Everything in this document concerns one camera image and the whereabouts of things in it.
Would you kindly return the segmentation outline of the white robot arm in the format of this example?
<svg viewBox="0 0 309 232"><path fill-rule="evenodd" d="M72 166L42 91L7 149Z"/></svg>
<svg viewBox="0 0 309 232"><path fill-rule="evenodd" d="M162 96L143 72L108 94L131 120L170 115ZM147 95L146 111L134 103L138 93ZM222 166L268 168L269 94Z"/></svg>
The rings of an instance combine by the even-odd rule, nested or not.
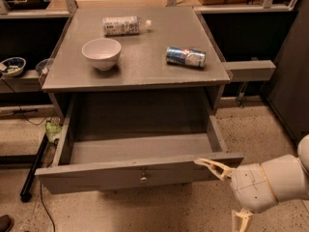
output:
<svg viewBox="0 0 309 232"><path fill-rule="evenodd" d="M297 157L285 155L237 168L210 159L194 162L221 181L231 180L231 189L242 206L240 211L232 211L232 232L247 232L255 214L279 203L309 199L309 135L299 141Z"/></svg>

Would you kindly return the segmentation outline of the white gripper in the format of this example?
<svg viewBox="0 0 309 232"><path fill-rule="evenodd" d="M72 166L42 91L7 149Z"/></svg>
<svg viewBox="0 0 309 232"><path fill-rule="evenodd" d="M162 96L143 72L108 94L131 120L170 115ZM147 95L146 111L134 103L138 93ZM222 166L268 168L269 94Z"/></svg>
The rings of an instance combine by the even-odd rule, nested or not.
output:
<svg viewBox="0 0 309 232"><path fill-rule="evenodd" d="M255 214L278 204L264 169L258 163L241 165L234 170L219 161L198 158L195 164L205 166L217 179L231 178L232 190L245 209L232 211L232 232L247 232Z"/></svg>

